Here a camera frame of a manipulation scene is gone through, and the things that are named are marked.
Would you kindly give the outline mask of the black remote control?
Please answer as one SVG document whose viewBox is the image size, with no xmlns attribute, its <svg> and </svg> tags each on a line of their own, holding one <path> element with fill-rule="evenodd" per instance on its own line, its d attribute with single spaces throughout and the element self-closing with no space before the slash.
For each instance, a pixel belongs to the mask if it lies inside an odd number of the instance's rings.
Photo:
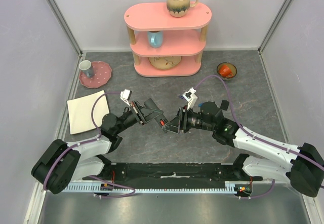
<svg viewBox="0 0 324 224">
<path fill-rule="evenodd" d="M 146 107 L 149 107 L 149 108 L 156 108 L 156 109 L 159 109 L 159 108 L 157 107 L 157 105 L 155 104 L 155 102 L 154 102 L 151 98 L 147 99 L 147 100 L 144 102 L 144 105 L 145 105 Z M 168 120 L 167 120 L 167 118 L 164 116 L 164 114 L 159 115 L 158 117 L 155 118 L 155 121 L 158 123 L 158 125 L 159 125 L 159 126 L 161 127 L 161 129 L 162 129 L 162 126 L 164 126 L 164 125 L 162 125 L 162 124 L 160 123 L 160 120 L 164 120 L 165 124 L 168 122 Z"/>
</svg>

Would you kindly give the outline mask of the black battery cover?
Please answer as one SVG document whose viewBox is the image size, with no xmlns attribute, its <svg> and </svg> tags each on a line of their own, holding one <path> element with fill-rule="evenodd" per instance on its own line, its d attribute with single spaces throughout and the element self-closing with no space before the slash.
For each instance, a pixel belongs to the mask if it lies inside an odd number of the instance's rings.
<svg viewBox="0 0 324 224">
<path fill-rule="evenodd" d="M 229 101 L 227 100 L 222 100 L 220 108 L 224 111 L 227 111 L 229 108 Z"/>
</svg>

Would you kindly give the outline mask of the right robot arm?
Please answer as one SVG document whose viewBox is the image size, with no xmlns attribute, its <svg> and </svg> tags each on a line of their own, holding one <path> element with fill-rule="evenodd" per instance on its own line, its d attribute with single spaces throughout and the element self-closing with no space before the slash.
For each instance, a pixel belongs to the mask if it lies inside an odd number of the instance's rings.
<svg viewBox="0 0 324 224">
<path fill-rule="evenodd" d="M 190 129 L 212 132 L 212 137 L 222 145 L 249 151 L 262 156 L 238 157 L 238 164 L 232 167 L 233 177 L 272 178 L 288 182 L 296 191 L 316 197 L 323 183 L 323 157 L 315 146 L 283 143 L 260 134 L 232 121 L 223 115 L 229 102 L 223 100 L 220 106 L 208 101 L 200 106 L 198 113 L 187 106 L 179 108 L 177 115 L 169 122 L 161 120 L 164 130 L 186 133 Z"/>
</svg>

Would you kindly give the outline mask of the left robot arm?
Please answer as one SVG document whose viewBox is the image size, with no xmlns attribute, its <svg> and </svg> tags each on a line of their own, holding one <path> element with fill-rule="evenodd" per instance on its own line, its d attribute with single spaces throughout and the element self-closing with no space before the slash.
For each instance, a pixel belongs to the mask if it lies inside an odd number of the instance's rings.
<svg viewBox="0 0 324 224">
<path fill-rule="evenodd" d="M 90 175 L 106 180 L 111 175 L 111 162 L 104 155 L 117 149 L 122 141 L 119 133 L 152 120 L 161 127 L 167 123 L 163 111 L 152 99 L 144 104 L 130 102 L 120 117 L 112 113 L 103 117 L 97 136 L 77 142 L 54 140 L 32 168 L 31 175 L 53 194 Z"/>
</svg>

